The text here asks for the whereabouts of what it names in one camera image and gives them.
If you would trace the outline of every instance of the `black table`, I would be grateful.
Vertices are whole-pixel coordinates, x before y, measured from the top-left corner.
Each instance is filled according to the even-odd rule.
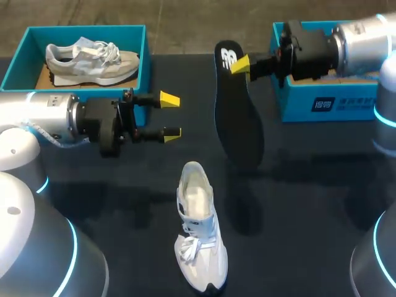
[[[127,144],[115,160],[101,159],[95,145],[43,147],[59,210],[107,258],[108,296],[194,296],[173,250],[176,187],[190,160],[214,188],[228,250],[224,296],[353,296],[352,250],[396,193],[396,166],[373,149],[372,123],[282,124],[263,79],[250,93],[265,157],[259,172],[240,176],[216,136],[215,84],[211,55],[154,56],[154,91],[182,105],[154,111],[150,126],[181,126],[181,139]]]

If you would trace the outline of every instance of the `black insole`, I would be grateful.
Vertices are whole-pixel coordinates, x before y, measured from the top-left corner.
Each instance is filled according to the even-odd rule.
[[[230,71],[231,64],[243,56],[241,46],[235,41],[221,41],[215,47],[215,124],[229,160],[238,169],[254,170],[264,153],[263,127],[250,99],[245,74]]]

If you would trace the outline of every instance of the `sneaker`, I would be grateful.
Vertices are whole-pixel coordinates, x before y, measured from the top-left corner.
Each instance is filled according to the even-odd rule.
[[[179,235],[174,244],[180,269],[198,292],[218,293],[227,277],[227,250],[213,204],[213,189],[199,163],[184,166],[177,200],[186,233]]]
[[[120,51],[114,43],[91,41],[81,37],[71,46],[48,45],[45,58],[55,86],[94,83],[118,84],[139,68],[139,57]]]

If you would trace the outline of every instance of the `shoe box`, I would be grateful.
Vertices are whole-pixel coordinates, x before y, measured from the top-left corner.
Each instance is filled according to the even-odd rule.
[[[144,25],[29,27],[19,43],[0,89],[4,92],[21,93],[71,92],[81,101],[90,97],[122,98],[123,91],[129,88],[133,88],[135,94],[147,93],[151,61],[146,34]],[[55,87],[45,64],[46,46],[51,43],[56,46],[73,45],[80,37],[113,42],[120,51],[138,53],[140,64],[137,75],[128,82],[109,87],[95,84]],[[147,119],[146,108],[136,106],[134,113],[137,125],[144,126]]]
[[[330,35],[340,22],[302,22],[306,30],[322,29]],[[279,47],[283,23],[273,23],[270,51]],[[289,75],[283,88],[271,81],[283,122],[359,121],[374,119],[378,73],[338,78],[335,71],[320,80],[294,81]]]

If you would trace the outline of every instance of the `shoelace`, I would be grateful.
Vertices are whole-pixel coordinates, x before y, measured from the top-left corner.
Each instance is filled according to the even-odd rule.
[[[183,224],[183,230],[190,234],[189,237],[184,239],[179,250],[180,257],[186,262],[193,261],[200,249],[208,249],[216,246],[216,237],[214,236],[207,239],[198,238],[196,237],[196,232],[190,230],[186,224]]]
[[[105,58],[105,61],[103,62],[102,66],[105,65],[107,62],[119,62],[121,60],[119,49],[114,43],[96,41],[94,43],[94,46],[97,46],[97,50],[99,51],[99,54],[97,54],[93,58],[94,59],[98,59],[102,57]]]

